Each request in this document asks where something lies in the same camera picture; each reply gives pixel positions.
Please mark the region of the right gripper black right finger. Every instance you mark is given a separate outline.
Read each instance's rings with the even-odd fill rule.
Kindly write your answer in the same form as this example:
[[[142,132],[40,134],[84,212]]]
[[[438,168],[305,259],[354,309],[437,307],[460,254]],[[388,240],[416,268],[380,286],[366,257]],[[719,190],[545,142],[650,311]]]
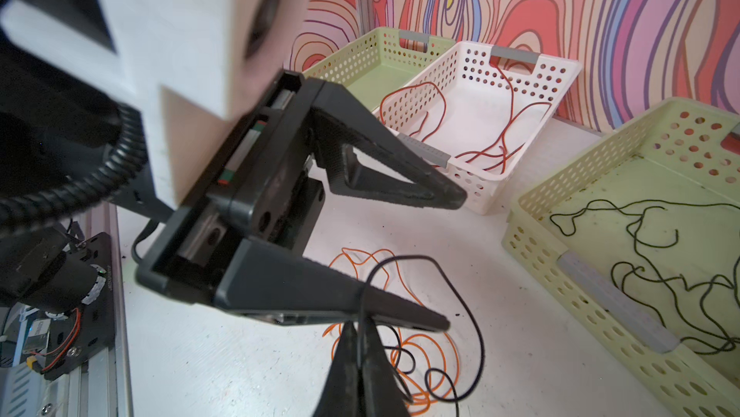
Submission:
[[[410,415],[376,324],[366,318],[360,334],[360,415]]]

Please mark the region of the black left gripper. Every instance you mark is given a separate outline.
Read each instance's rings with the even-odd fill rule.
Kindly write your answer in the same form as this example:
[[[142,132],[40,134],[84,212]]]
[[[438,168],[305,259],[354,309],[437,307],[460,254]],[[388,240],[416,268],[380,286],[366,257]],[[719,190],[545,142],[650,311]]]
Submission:
[[[323,206],[313,154],[336,195],[458,210],[468,195],[339,84],[283,72],[243,116],[136,270],[155,293],[280,326],[364,316],[445,331],[447,318],[302,257]]]

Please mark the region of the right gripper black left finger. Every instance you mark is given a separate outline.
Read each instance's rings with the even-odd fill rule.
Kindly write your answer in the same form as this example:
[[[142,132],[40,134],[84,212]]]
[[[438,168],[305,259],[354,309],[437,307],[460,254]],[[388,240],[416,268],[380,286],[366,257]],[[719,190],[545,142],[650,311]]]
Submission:
[[[358,334],[352,322],[345,323],[331,361],[315,417],[360,415],[360,372],[357,364]]]

